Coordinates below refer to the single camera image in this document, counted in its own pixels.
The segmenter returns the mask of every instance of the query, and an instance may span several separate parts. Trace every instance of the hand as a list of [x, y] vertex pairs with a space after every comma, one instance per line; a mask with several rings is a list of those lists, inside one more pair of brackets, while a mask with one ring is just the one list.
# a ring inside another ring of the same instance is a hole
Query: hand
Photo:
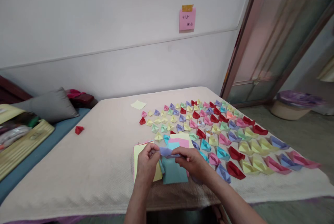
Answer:
[[172, 151], [172, 155], [180, 154], [182, 157], [175, 158], [175, 162], [185, 168], [189, 173], [207, 185], [209, 175], [214, 172], [195, 148], [178, 147]]
[[160, 159], [160, 148], [153, 143], [148, 143], [138, 155], [137, 177], [135, 184], [150, 187], [156, 173], [157, 162]]

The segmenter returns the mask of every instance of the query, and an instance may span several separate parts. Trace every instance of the white bedspread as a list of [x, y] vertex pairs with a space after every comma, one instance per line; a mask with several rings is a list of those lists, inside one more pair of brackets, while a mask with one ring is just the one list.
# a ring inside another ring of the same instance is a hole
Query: white bedspread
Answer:
[[[215, 102], [220, 98], [208, 88], [194, 87], [100, 101], [78, 124], [85, 130], [80, 135], [70, 131], [8, 195], [0, 207], [0, 223], [125, 213], [134, 184], [133, 146], [154, 138], [151, 127], [139, 125], [141, 111], [130, 104], [145, 102], [143, 110], [148, 112], [161, 111], [171, 102], [176, 105], [197, 99]], [[319, 169], [302, 168], [288, 175], [246, 175], [244, 180], [231, 177], [231, 186], [249, 203], [334, 196], [333, 185]], [[147, 209], [198, 208], [216, 203], [213, 193], [192, 179], [171, 185], [157, 181]]]

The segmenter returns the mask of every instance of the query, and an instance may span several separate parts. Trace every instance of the person's right hand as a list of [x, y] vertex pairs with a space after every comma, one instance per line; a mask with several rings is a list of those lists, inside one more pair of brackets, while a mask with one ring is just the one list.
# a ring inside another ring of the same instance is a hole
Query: person's right hand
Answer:
[[182, 156], [175, 158], [176, 163], [189, 171], [192, 176], [196, 177], [204, 184], [207, 184], [207, 180], [210, 179], [209, 175], [214, 172], [214, 170], [205, 161], [197, 149], [178, 147], [172, 151], [172, 155], [175, 154]]

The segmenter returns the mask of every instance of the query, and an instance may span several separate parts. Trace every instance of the pillow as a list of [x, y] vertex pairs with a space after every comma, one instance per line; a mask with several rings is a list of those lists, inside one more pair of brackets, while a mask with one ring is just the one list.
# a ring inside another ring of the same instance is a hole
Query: pillow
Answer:
[[50, 124], [79, 116], [62, 87], [12, 106], [33, 112]]

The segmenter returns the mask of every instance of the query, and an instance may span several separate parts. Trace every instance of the pink sticky note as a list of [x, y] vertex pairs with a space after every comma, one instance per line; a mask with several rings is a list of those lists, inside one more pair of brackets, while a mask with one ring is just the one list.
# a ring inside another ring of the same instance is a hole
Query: pink sticky note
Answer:
[[196, 8], [190, 12], [180, 10], [180, 31], [192, 30], [195, 28]]

